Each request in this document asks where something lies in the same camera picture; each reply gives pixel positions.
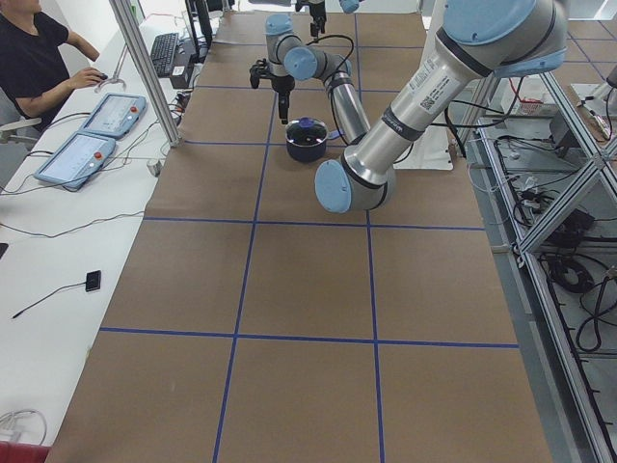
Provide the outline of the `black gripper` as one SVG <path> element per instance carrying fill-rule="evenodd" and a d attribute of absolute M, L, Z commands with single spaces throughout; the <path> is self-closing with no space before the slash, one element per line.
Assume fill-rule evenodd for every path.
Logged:
<path fill-rule="evenodd" d="M 288 122 L 290 95 L 294 88 L 295 79 L 291 75 L 275 76 L 272 79 L 272 89 L 278 94 L 280 121 Z"/>

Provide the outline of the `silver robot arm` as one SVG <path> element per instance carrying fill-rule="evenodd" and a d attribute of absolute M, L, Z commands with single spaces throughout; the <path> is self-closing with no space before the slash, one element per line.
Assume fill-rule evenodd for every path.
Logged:
<path fill-rule="evenodd" d="M 339 0 L 339 6 L 346 14 L 354 13 L 360 6 L 362 0 Z M 309 26 L 310 35 L 318 39 L 326 32 L 327 12 L 324 0 L 296 0 L 294 2 L 295 12 L 298 13 L 302 8 L 308 7 L 311 17 Z"/>
<path fill-rule="evenodd" d="M 470 81 L 493 75 L 525 77 L 559 68 L 567 51 L 567 1 L 448 1 L 435 50 L 376 123 L 369 123 L 344 57 L 302 43 L 285 14 L 265 23 L 267 57 L 250 69 L 258 87 L 268 79 L 282 120 L 298 80 L 320 80 L 349 145 L 322 163 L 314 179 L 321 205 L 333 213 L 386 203 L 397 160 Z"/>

